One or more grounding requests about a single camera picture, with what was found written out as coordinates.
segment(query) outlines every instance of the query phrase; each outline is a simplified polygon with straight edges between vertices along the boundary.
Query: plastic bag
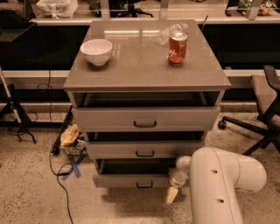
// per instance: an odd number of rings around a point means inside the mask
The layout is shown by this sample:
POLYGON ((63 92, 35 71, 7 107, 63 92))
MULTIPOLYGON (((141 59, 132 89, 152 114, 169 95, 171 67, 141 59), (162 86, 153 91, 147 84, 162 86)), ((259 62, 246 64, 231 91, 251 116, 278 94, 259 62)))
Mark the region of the plastic bag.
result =
POLYGON ((78 0, 39 0, 36 6, 45 17, 71 18, 78 9, 78 0))

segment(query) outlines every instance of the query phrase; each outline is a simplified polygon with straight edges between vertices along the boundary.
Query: black office chair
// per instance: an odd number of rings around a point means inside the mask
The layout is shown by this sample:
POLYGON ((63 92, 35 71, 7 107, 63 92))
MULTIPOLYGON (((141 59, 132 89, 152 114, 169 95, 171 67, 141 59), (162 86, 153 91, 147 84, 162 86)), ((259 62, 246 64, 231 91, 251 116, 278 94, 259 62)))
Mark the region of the black office chair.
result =
POLYGON ((247 130, 264 136, 258 143, 246 150, 243 155, 250 155, 259 148, 265 149, 273 143, 280 152, 280 80, 273 66, 264 66, 265 76, 252 75, 251 81, 255 92, 259 116, 257 119, 266 124, 267 129, 223 116, 218 122, 219 129, 224 130, 227 123, 233 123, 247 130))
POLYGON ((135 8, 135 3, 139 3, 142 2, 143 0, 128 0, 128 1, 123 1, 123 2, 127 2, 128 4, 128 10, 125 12, 122 12, 120 15, 118 15, 119 18, 124 18, 127 17, 129 15, 131 15, 133 18, 137 17, 137 14, 143 14, 143 15, 148 15, 150 17, 154 17, 151 13, 146 12, 141 10, 140 8, 135 8))

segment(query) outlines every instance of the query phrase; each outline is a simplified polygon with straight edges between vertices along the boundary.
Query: terrazzo floor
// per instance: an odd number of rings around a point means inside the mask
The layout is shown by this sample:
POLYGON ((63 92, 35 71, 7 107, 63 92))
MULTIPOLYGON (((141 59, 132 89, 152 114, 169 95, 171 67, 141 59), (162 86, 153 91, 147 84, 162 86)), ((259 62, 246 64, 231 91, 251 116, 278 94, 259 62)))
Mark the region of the terrazzo floor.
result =
MULTIPOLYGON (((59 113, 63 119, 66 113, 59 113)), ((258 123, 256 113, 220 113, 249 123, 258 123)), ((55 129, 31 129, 37 139, 23 135, 20 143, 7 128, 0 128, 0 223, 68 224, 67 196, 50 169, 58 172, 69 162, 61 152, 51 155, 50 149, 58 132, 55 129)), ((208 132, 206 146, 236 153, 244 152, 260 137, 252 132, 228 125, 226 130, 208 132)), ((252 157, 265 167, 268 180, 260 192, 238 192, 244 224, 277 224, 280 217, 280 156, 272 144, 252 157)), ((166 188, 96 188, 92 180, 94 164, 89 157, 78 165, 80 176, 71 173, 59 177, 67 189, 69 209, 74 224, 129 223, 183 224, 192 223, 190 193, 181 188, 175 202, 165 204, 166 188)))

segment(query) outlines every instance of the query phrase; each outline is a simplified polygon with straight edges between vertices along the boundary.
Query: red soda can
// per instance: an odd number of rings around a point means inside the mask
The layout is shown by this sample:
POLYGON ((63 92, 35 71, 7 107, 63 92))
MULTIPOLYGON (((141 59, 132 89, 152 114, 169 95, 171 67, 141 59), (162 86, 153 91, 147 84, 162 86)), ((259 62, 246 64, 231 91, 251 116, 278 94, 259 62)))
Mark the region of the red soda can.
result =
POLYGON ((186 40, 187 36, 182 31, 174 31, 169 39, 169 63, 173 66, 182 65, 186 56, 186 40))

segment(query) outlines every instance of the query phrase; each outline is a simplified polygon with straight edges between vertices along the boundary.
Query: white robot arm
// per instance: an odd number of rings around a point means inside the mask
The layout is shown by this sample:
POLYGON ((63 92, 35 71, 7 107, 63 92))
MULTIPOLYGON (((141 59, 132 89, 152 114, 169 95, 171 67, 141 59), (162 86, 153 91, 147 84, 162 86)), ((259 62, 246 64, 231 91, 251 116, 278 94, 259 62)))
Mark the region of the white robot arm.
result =
POLYGON ((266 178, 262 164, 252 157, 204 147, 192 157, 177 158, 166 202, 171 204, 189 179, 193 224, 243 224, 235 190, 258 192, 266 178))

